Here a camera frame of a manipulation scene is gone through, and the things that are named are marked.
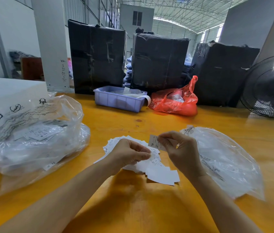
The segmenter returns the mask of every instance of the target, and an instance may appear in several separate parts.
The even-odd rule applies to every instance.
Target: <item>black box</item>
[[[134,34],[131,88],[156,92],[184,86],[181,77],[189,39]]]
[[[189,70],[191,77],[198,77],[194,88],[197,104],[236,107],[247,70],[259,52],[248,46],[198,43]]]
[[[122,87],[126,32],[68,20],[75,93],[94,94],[103,86]]]

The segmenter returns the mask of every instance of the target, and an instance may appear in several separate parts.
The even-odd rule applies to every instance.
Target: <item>dark window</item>
[[[133,25],[141,26],[142,12],[133,12]]]
[[[141,26],[142,12],[138,12],[137,16],[137,26]]]
[[[133,25],[137,25],[137,15],[138,15],[138,12],[134,11],[134,13],[133,13]]]

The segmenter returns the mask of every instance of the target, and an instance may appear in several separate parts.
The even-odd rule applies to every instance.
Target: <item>hand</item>
[[[151,151],[145,146],[135,141],[121,139],[104,158],[113,167],[112,175],[117,174],[121,168],[128,164],[136,164],[141,160],[147,160],[151,157]]]
[[[172,144],[167,138],[176,140],[179,147],[176,148],[176,144]],[[165,147],[174,165],[190,182],[199,176],[206,175],[199,159],[197,142],[193,137],[170,131],[159,135],[158,141]]]

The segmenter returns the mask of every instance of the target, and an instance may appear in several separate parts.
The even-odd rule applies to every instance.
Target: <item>red plastic bag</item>
[[[152,93],[149,108],[186,116],[197,115],[197,96],[193,93],[196,82],[197,76],[193,76],[190,83],[183,88],[166,89]]]

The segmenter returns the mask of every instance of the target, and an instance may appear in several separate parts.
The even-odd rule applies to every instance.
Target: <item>person's left hand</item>
[[[151,151],[135,141],[121,139],[103,160],[113,167],[113,175],[128,164],[136,164],[151,157]]]

